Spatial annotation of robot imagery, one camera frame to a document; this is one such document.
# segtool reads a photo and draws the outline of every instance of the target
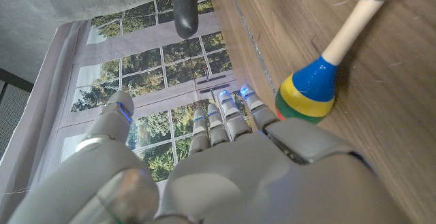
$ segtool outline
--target robotic hand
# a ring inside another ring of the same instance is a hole
[[[280,121],[244,85],[259,131],[227,91],[223,111],[195,112],[189,156],[156,184],[125,146],[133,102],[115,93],[78,146],[10,223],[409,223],[347,142],[305,121]]]

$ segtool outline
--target wooden table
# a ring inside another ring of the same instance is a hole
[[[270,106],[276,89],[316,59],[357,0],[213,0],[236,77]],[[337,74],[319,124],[356,146],[415,223],[436,220],[436,0],[389,0]]]

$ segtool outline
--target robot finger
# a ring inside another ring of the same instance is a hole
[[[236,107],[231,94],[222,91],[219,94],[220,106],[223,108],[225,122],[230,134],[230,139],[234,142],[241,139],[244,135],[251,133],[250,127],[245,122],[242,114]]]
[[[206,119],[204,113],[200,109],[197,109],[194,113],[192,142],[189,146],[188,156],[206,150],[211,147],[209,138],[207,136]]]
[[[242,86],[240,94],[243,96],[259,130],[266,133],[267,126],[280,121],[277,115],[265,105],[248,84]]]
[[[229,142],[227,131],[221,120],[221,114],[215,104],[209,104],[207,107],[209,116],[209,133],[211,134],[211,145],[215,146],[223,142]]]

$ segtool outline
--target green foliage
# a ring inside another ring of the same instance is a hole
[[[73,101],[70,112],[78,112],[86,109],[96,108],[106,103],[109,96],[119,88],[119,81],[106,82],[100,85],[76,89],[80,98]]]
[[[212,12],[213,10],[214,9],[211,0],[206,0],[198,4],[198,14],[209,13]]]
[[[141,16],[123,19],[123,35],[156,25],[156,17]]]
[[[207,114],[209,100],[204,99],[195,103],[181,106],[171,110],[172,124],[174,126],[174,137],[179,137],[192,133],[193,115],[197,109],[203,110]]]
[[[202,36],[202,40],[206,53],[225,47],[224,39],[221,32],[204,35]]]
[[[128,148],[130,148],[130,150],[133,150],[136,148],[136,144],[139,141],[139,137],[138,137],[138,126],[136,125],[136,123],[133,121],[130,124],[130,130],[129,130],[129,135],[127,136],[127,141],[126,141],[126,146]]]
[[[198,38],[183,40],[163,47],[165,63],[179,61],[187,57],[195,57],[200,54],[202,54],[202,47]]]
[[[105,16],[98,16],[91,20],[91,27],[100,27],[103,24],[106,24],[110,22],[111,20],[115,19],[121,19],[121,16],[123,15],[122,12],[115,13],[115,14],[109,14]]]
[[[183,61],[166,67],[168,86],[184,83],[204,76],[207,70],[204,57]]]
[[[123,90],[131,97],[145,95],[164,88],[162,68],[123,78]]]
[[[98,29],[98,35],[103,35],[104,37],[116,37],[121,34],[120,21],[117,20],[104,27]]]
[[[156,6],[158,12],[172,10],[172,0],[156,0]]]
[[[168,111],[164,111],[132,121],[126,145],[133,150],[170,138]]]
[[[158,17],[159,24],[170,22],[174,20],[174,12],[169,11],[169,12],[159,13],[157,17]]]
[[[232,69],[232,64],[230,62],[230,57],[227,53],[227,50],[209,54],[207,57],[213,74]]]
[[[100,78],[93,81],[94,84],[98,82],[107,81],[111,78],[118,78],[120,75],[120,61],[119,59],[106,61],[100,67]]]
[[[240,91],[233,91],[230,94],[232,95],[236,107],[243,114],[243,117],[248,116],[247,111],[245,109],[244,98],[240,95]]]
[[[156,182],[166,180],[172,169],[174,169],[171,143],[146,149],[136,153],[136,155],[149,169],[153,180]]]
[[[189,146],[191,146],[192,138],[184,138],[176,141],[177,161],[188,157]]]
[[[126,10],[124,13],[124,18],[135,17],[135,16],[147,16],[150,14],[156,14],[155,3],[149,2],[138,7]]]
[[[161,65],[160,50],[159,48],[154,48],[139,54],[123,57],[123,75],[144,71],[158,65]]]

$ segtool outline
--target blue led light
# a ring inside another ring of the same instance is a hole
[[[222,92],[220,92],[219,96],[222,96],[222,95],[224,95],[226,93],[229,93],[229,92],[227,90],[223,90]]]
[[[243,87],[240,89],[240,93],[242,96],[245,96],[245,93],[248,91],[248,88],[245,85],[243,85]]]
[[[121,113],[124,115],[125,118],[127,118],[127,120],[129,121],[129,123],[131,122],[131,118],[128,117],[128,115],[126,115],[126,113],[120,108]]]
[[[203,116],[201,116],[200,118],[204,118],[204,117],[203,117]],[[199,120],[200,118],[196,118],[196,119],[194,119],[194,122],[195,122],[195,121],[197,121],[197,120]]]

